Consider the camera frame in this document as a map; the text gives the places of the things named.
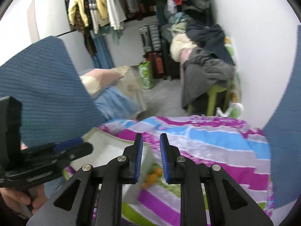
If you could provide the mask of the left hand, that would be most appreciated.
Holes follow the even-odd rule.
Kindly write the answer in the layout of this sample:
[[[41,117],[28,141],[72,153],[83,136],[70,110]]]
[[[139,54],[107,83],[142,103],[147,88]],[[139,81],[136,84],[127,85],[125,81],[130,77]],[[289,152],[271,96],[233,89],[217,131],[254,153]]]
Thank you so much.
[[[31,201],[30,197],[20,191],[11,188],[1,188],[1,196],[5,204],[18,214],[24,215],[20,204],[31,205],[33,207],[32,213],[35,214],[46,202],[47,197],[44,193],[44,185],[36,187],[37,197]]]

